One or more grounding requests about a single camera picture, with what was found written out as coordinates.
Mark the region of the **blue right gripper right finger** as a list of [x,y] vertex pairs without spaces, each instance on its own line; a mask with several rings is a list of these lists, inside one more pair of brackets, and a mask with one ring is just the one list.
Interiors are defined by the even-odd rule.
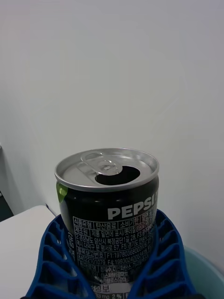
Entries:
[[195,295],[180,234],[172,221],[158,210],[154,249],[128,298],[186,299]]

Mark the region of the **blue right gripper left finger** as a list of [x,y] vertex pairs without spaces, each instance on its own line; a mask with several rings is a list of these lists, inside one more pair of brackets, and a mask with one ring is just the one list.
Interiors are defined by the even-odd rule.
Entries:
[[57,216],[45,230],[37,267],[26,299],[94,299],[96,296],[69,256],[63,221]]

